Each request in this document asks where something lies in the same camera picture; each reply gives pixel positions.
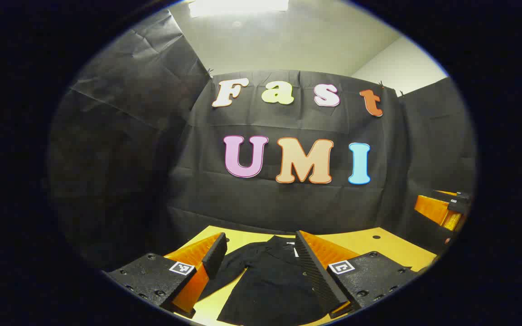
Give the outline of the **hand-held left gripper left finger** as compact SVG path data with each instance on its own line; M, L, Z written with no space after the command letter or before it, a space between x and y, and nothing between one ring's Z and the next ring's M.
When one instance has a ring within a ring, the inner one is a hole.
M127 291L171 313L192 318L227 251L224 232L166 255L147 253L106 275Z

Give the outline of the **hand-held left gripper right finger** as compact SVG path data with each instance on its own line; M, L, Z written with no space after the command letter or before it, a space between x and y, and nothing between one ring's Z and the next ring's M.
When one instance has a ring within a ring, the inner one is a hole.
M373 305L420 274L376 250L357 254L304 231L295 234L295 250L321 309L332 319Z

